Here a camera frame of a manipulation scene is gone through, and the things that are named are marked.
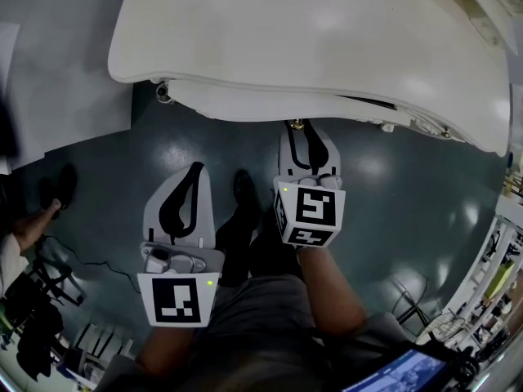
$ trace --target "forearm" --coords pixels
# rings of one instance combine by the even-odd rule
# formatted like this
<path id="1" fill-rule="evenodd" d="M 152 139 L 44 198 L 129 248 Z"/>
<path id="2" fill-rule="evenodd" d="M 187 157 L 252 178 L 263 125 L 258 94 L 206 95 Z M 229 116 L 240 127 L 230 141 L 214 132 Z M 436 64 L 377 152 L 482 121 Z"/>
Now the forearm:
<path id="1" fill-rule="evenodd" d="M 364 308 L 329 250 L 307 247 L 300 251 L 299 260 L 317 328 L 343 336 L 361 327 L 367 319 Z"/>
<path id="2" fill-rule="evenodd" d="M 147 338 L 136 362 L 154 376 L 171 376 L 181 368 L 189 354 L 193 329 L 155 328 Z"/>

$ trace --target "gray floor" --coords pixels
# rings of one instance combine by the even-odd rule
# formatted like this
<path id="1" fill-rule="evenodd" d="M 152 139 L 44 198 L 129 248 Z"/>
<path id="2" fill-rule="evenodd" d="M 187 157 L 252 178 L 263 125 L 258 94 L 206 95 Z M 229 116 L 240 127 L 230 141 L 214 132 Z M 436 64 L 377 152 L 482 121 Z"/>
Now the gray floor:
<path id="1" fill-rule="evenodd" d="M 129 274 L 142 270 L 138 251 L 145 202 L 180 167 L 201 161 L 212 181 L 216 227 L 234 211 L 235 171 L 248 169 L 270 205 L 282 124 L 207 119 L 181 105 L 161 105 L 154 87 L 135 88 L 133 127 L 50 152 L 20 169 L 28 209 L 38 207 L 38 181 L 66 163 L 78 169 L 77 196 L 51 232 L 83 261 L 108 259 Z M 403 286 L 431 314 L 460 283 L 494 214 L 504 159 L 470 145 L 405 129 L 388 134 L 341 119 L 314 121 L 342 155 L 346 191 L 342 232 L 332 252 L 369 312 L 391 310 Z M 47 253 L 60 252 L 52 241 Z M 87 293 L 84 304 L 58 305 L 65 333 L 88 321 L 125 327 L 140 344 L 149 331 L 141 298 L 128 280 L 64 255 Z M 396 314 L 405 310 L 402 300 Z"/>

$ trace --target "blue screen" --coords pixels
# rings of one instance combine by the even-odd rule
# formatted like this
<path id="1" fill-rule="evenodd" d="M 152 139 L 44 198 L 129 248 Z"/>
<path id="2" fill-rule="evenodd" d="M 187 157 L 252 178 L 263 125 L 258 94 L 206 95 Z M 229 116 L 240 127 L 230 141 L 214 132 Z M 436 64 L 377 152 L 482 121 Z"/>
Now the blue screen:
<path id="1" fill-rule="evenodd" d="M 372 376 L 342 392 L 415 392 L 421 390 L 445 363 L 416 350 L 409 350 Z"/>

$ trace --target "person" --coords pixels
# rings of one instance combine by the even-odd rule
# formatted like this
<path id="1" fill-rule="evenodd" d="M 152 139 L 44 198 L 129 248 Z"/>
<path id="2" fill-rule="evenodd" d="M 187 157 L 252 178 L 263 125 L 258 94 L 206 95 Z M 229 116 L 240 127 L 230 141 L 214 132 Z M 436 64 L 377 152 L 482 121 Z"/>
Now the person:
<path id="1" fill-rule="evenodd" d="M 273 213 L 250 243 L 261 213 L 247 172 L 234 192 L 238 207 L 217 231 L 226 258 L 209 325 L 156 327 L 135 360 L 113 358 L 97 392 L 320 391 L 406 340 L 391 314 L 366 314 L 326 248 L 283 244 Z"/>
<path id="2" fill-rule="evenodd" d="M 24 272 L 29 262 L 26 254 L 46 232 L 60 209 L 66 209 L 73 197 L 77 177 L 73 166 L 65 166 L 53 187 L 49 179 L 42 179 L 39 184 L 40 205 L 42 209 L 33 215 L 16 220 L 12 231 L 0 242 L 0 297 Z"/>

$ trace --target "person's leg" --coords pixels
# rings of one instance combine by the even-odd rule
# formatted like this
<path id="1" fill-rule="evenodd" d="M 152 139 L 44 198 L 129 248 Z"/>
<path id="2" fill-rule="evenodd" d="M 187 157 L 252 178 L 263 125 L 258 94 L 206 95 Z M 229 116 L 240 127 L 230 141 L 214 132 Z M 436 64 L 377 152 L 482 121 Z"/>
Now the person's leg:
<path id="1" fill-rule="evenodd" d="M 20 245 L 22 255 L 24 252 L 36 243 L 47 227 L 51 223 L 52 217 L 56 211 L 62 207 L 60 200 L 53 199 L 51 205 L 40 212 L 35 213 L 27 218 L 15 221 L 13 224 L 13 235 Z"/>
<path id="2" fill-rule="evenodd" d="M 248 247 L 260 219 L 254 184 L 245 170 L 236 173 L 234 192 L 238 207 L 216 235 L 216 248 L 226 255 L 220 281 L 223 287 L 237 287 L 247 280 Z"/>
<path id="3" fill-rule="evenodd" d="M 303 279 L 296 248 L 282 242 L 272 208 L 266 213 L 263 231 L 251 244 L 249 257 L 253 277 L 293 274 Z"/>

